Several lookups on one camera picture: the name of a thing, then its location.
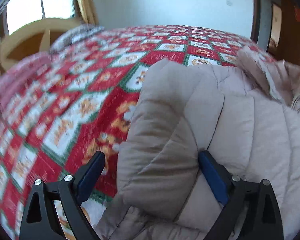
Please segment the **red patchwork bear bedspread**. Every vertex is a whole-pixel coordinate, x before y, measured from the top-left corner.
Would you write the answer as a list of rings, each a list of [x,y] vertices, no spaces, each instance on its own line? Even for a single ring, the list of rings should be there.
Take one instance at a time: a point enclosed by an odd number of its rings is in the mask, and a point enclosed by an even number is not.
[[[58,181],[96,151],[104,172],[82,204],[96,225],[117,192],[120,144],[148,68],[168,59],[186,66],[235,64],[244,46],[273,57],[232,33],[188,25],[144,25],[102,31],[52,53],[0,113],[0,224],[18,239],[25,200],[37,178]]]

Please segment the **brown wooden door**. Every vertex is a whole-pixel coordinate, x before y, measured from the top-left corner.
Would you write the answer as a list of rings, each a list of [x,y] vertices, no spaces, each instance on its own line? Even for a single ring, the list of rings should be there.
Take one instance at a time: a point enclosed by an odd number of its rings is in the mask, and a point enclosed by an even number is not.
[[[300,65],[300,23],[295,19],[295,5],[294,0],[281,0],[282,24],[275,59]]]

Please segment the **red double happiness decoration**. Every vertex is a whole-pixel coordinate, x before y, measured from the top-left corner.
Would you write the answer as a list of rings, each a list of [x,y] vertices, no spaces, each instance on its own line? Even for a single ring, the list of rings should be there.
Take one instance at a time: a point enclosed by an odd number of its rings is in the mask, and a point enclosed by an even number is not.
[[[297,22],[300,23],[300,8],[298,6],[294,6],[294,14]]]

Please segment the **dark wood door frame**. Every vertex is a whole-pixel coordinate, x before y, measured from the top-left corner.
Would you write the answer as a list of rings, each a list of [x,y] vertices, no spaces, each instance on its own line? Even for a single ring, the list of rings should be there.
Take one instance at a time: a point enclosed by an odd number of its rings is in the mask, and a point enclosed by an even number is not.
[[[250,39],[267,51],[273,23],[273,5],[281,7],[281,0],[254,0],[253,26]]]

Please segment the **pink folded quilt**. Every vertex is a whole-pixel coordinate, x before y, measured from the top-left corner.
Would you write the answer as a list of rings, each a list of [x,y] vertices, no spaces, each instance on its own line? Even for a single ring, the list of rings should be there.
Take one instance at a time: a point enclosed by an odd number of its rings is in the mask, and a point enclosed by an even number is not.
[[[25,83],[34,77],[37,70],[51,64],[48,52],[39,52],[22,59],[0,77],[0,113],[2,113],[12,96]]]

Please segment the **striped grey pillow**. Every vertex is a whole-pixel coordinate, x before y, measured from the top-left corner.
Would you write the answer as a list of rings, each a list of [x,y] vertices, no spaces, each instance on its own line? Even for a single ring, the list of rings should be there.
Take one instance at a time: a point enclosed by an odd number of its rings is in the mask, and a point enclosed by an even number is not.
[[[101,31],[104,31],[104,27],[94,24],[79,25],[69,31],[62,34],[53,44],[51,44],[49,53],[58,53],[65,47],[80,42],[88,37],[91,37]]]

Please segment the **beige quilted down jacket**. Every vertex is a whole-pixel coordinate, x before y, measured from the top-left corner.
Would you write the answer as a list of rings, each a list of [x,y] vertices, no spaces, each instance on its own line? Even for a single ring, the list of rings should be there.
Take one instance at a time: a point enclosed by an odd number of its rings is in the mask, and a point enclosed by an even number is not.
[[[117,162],[101,239],[203,239],[222,206],[207,150],[242,179],[271,182],[284,239],[300,232],[300,66],[244,47],[234,67],[161,60],[147,70]]]

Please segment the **yellow right curtain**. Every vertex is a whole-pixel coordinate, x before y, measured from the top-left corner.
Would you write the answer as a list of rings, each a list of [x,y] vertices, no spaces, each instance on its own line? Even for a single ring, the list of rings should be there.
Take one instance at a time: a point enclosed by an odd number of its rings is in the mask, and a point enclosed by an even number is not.
[[[77,0],[81,18],[85,23],[99,25],[99,20],[93,0]]]

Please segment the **cream and wood headboard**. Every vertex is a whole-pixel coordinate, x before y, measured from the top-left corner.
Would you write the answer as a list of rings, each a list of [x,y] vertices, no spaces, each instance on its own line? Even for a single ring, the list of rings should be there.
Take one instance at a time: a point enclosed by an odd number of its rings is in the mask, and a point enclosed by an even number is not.
[[[82,23],[79,18],[46,18],[0,36],[0,76],[23,58],[48,51],[57,38]]]

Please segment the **window with metal frame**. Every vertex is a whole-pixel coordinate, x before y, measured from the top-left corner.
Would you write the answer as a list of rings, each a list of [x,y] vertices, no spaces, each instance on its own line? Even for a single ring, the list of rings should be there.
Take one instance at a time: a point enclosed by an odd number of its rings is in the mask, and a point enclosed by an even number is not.
[[[79,16],[77,0],[10,0],[2,13],[2,25],[4,32],[10,35],[34,21]]]

